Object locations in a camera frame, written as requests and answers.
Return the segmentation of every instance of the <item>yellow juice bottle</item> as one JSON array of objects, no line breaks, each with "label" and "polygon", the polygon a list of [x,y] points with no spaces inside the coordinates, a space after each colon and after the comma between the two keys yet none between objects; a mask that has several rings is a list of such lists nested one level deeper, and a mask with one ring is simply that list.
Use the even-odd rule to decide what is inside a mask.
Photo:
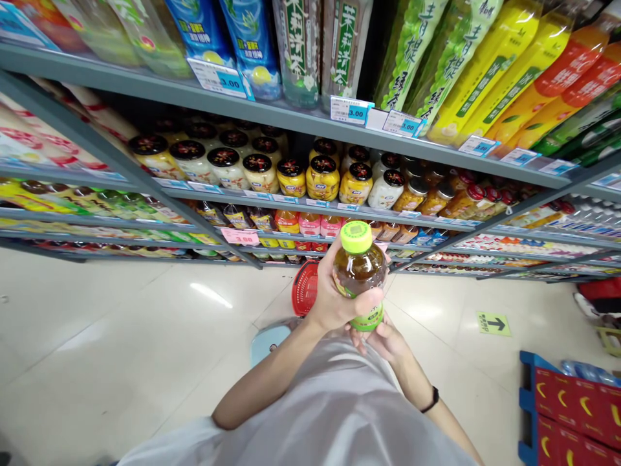
[{"label": "yellow juice bottle", "polygon": [[534,38],[541,11],[542,5],[536,0],[509,0],[502,7],[440,108],[427,133],[428,139],[439,144],[455,144],[470,115]]},{"label": "yellow juice bottle", "polygon": [[584,3],[563,3],[544,15],[526,51],[494,86],[457,137],[460,146],[471,135],[483,136],[518,96],[554,63],[569,41],[574,20]]}]

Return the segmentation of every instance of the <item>bottle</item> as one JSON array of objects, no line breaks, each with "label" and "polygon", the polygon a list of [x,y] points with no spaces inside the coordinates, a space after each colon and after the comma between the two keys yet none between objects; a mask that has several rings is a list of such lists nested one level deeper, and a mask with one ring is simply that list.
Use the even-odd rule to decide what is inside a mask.
[{"label": "bottle", "polygon": [[[334,284],[346,298],[355,298],[371,288],[382,287],[388,264],[380,248],[373,244],[371,227],[361,221],[346,224],[341,230],[343,247],[334,257]],[[384,318],[384,304],[380,303],[366,316],[350,321],[353,328],[370,332]]]}]

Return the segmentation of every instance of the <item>left hand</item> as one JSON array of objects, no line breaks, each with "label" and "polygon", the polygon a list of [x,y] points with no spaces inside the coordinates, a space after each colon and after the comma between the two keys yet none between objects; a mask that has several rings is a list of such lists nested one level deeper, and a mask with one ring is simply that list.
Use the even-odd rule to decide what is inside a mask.
[{"label": "left hand", "polygon": [[384,290],[381,288],[367,290],[354,299],[339,293],[334,284],[332,270],[336,253],[341,248],[341,238],[337,236],[319,262],[317,299],[306,316],[307,320],[319,326],[324,333],[344,327],[355,317],[369,314],[384,299]]}]

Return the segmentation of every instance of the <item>red basket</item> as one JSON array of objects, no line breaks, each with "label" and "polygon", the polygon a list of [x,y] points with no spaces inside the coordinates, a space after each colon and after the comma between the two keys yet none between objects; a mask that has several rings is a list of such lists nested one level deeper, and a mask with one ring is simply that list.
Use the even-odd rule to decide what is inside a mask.
[{"label": "red basket", "polygon": [[317,299],[317,267],[318,261],[306,261],[293,281],[291,301],[293,310],[298,317],[304,317]]}]

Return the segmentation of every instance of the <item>store aisle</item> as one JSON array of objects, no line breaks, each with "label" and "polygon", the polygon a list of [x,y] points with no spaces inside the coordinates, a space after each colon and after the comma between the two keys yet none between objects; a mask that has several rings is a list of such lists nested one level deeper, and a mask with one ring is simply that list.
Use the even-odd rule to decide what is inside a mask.
[{"label": "store aisle", "polygon": [[[0,250],[0,440],[33,466],[91,466],[211,413],[259,328],[292,315],[295,269]],[[566,284],[391,275],[386,308],[487,466],[521,464],[520,349],[615,367]],[[504,314],[511,337],[479,332]]]}]

